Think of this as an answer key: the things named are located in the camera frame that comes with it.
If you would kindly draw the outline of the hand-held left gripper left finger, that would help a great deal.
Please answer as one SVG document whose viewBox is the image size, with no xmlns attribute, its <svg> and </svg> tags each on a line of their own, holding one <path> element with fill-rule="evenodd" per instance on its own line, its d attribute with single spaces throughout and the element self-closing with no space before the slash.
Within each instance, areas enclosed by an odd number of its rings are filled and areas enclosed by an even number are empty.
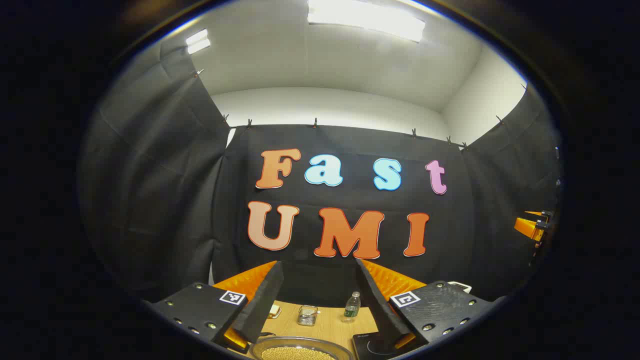
<svg viewBox="0 0 640 360">
<path fill-rule="evenodd" d="M 246 354 L 261 336 L 284 278 L 282 262 L 273 260 L 214 285 L 192 283 L 146 305 L 203 342 Z"/>
</svg>

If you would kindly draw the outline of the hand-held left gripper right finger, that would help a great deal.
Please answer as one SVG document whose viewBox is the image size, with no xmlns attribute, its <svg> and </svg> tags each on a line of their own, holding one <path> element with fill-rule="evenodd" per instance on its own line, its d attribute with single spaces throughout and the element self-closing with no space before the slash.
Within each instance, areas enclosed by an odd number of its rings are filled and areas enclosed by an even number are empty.
<svg viewBox="0 0 640 360">
<path fill-rule="evenodd" d="M 444 344 L 484 321 L 506 301 L 505 296 L 484 300 L 453 281 L 425 284 L 370 260 L 356 260 L 356 279 L 384 350 Z"/>
</svg>

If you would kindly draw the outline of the black induction cooktop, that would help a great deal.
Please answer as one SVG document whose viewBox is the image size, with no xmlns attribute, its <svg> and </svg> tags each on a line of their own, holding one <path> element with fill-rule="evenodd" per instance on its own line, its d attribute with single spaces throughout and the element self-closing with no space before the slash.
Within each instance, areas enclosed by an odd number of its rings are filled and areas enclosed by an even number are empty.
<svg viewBox="0 0 640 360">
<path fill-rule="evenodd" d="M 355 360 L 390 360 L 401 353 L 379 332 L 358 333 L 351 341 Z"/>
</svg>

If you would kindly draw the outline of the steel pot with soybeans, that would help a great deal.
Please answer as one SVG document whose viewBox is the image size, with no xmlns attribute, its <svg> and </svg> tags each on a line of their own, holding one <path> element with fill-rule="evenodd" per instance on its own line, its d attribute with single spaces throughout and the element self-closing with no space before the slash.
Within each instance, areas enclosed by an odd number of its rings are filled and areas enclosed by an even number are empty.
<svg viewBox="0 0 640 360">
<path fill-rule="evenodd" d="M 350 350 L 335 342 L 299 336 L 260 339 L 250 353 L 256 360 L 356 360 Z"/>
</svg>

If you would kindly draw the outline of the clear plastic water bottle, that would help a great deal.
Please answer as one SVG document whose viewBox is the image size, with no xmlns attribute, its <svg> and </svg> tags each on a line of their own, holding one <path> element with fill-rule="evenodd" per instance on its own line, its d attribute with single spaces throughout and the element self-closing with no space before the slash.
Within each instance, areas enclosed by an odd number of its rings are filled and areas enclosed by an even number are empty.
<svg viewBox="0 0 640 360">
<path fill-rule="evenodd" d="M 352 292 L 349 300 L 346 302 L 343 310 L 342 321 L 345 323 L 354 322 L 361 309 L 361 293 L 359 291 Z"/>
</svg>

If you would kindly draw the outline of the black backdrop cloth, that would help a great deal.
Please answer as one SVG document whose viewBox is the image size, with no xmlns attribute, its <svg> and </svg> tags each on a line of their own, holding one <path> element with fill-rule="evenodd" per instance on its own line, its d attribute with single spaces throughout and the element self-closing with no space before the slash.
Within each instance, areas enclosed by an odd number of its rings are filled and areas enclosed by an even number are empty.
<svg viewBox="0 0 640 360">
<path fill-rule="evenodd" d="M 156 302 L 209 275 L 282 262 L 278 299 L 345 305 L 361 258 L 485 300 L 537 262 L 514 229 L 557 203 L 560 139 L 535 89 L 459 150 L 320 124 L 229 125 L 184 46 L 141 51 L 93 113 L 78 196 L 96 253 Z"/>
</svg>

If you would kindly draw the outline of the large ceiling light panel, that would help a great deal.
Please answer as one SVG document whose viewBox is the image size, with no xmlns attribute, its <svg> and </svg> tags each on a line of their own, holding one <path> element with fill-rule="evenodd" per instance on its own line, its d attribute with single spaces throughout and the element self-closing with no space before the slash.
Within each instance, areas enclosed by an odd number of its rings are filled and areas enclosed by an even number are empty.
<svg viewBox="0 0 640 360">
<path fill-rule="evenodd" d="M 361 0 L 307 0 L 307 22 L 382 32 L 420 43 L 425 21 L 406 11 Z"/>
</svg>

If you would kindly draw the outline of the small ceiling light panel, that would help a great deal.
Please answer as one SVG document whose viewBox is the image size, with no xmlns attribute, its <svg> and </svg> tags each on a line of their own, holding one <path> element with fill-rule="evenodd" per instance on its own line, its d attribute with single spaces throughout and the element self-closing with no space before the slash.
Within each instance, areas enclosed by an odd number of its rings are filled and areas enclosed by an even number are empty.
<svg viewBox="0 0 640 360">
<path fill-rule="evenodd" d="M 202 51 L 211 46 L 211 41 L 208 36 L 208 30 L 203 28 L 197 33 L 185 39 L 186 51 L 188 55 L 193 55 L 199 51 Z"/>
</svg>

